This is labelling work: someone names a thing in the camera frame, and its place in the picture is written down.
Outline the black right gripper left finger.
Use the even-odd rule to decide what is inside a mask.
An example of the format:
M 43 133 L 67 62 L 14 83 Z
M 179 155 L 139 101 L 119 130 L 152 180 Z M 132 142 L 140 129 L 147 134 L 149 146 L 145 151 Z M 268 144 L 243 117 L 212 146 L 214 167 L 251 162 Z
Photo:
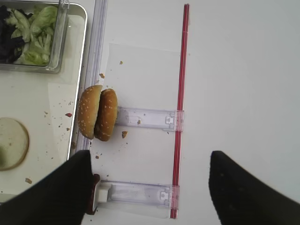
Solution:
M 26 191 L 0 206 L 2 225 L 79 225 L 93 188 L 91 155 L 80 150 Z

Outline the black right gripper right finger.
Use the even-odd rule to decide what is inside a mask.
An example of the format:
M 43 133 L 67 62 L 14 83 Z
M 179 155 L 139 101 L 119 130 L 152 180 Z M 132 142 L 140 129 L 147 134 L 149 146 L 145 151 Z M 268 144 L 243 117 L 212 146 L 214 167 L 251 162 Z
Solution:
M 298 225 L 300 205 L 258 180 L 222 151 L 210 157 L 209 191 L 223 225 Z

